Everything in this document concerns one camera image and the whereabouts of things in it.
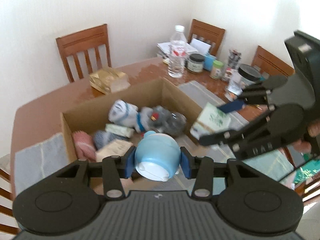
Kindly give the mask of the person's hand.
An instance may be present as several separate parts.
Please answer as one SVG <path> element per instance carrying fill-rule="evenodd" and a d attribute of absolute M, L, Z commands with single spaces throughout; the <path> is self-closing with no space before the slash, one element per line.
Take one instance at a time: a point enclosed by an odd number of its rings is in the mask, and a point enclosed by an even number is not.
<path fill-rule="evenodd" d="M 308 135 L 311 138 L 315 138 L 319 135 L 320 132 L 320 123 L 319 120 L 311 123 L 308 126 Z M 296 142 L 293 143 L 293 148 L 297 151 L 297 152 L 301 152 L 301 153 L 308 153 L 311 152 L 312 146 L 310 144 L 310 142 L 305 141 L 305 140 L 297 140 Z"/>

